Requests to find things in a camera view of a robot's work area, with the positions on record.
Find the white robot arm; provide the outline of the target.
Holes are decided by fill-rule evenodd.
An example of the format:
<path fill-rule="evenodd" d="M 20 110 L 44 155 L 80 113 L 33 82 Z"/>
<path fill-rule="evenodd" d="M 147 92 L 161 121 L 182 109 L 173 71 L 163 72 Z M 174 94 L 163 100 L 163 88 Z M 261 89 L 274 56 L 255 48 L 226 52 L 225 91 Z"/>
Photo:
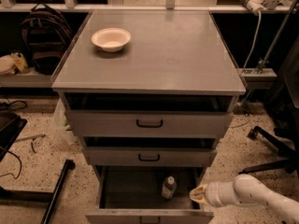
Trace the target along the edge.
<path fill-rule="evenodd" d="M 287 224 L 299 224 L 299 202 L 269 189 L 252 175 L 238 175 L 230 182 L 210 182 L 190 191 L 192 201 L 213 207 L 264 206 Z"/>

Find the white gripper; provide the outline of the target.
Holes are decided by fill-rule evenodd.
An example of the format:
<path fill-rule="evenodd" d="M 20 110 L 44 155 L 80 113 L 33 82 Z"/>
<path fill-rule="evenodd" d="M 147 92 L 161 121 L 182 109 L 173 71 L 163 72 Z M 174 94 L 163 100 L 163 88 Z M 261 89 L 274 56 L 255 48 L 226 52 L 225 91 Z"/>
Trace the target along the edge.
<path fill-rule="evenodd" d="M 223 207 L 234 203 L 234 186 L 232 182 L 211 182 L 200 185 L 190 191 L 191 200 L 214 207 Z"/>

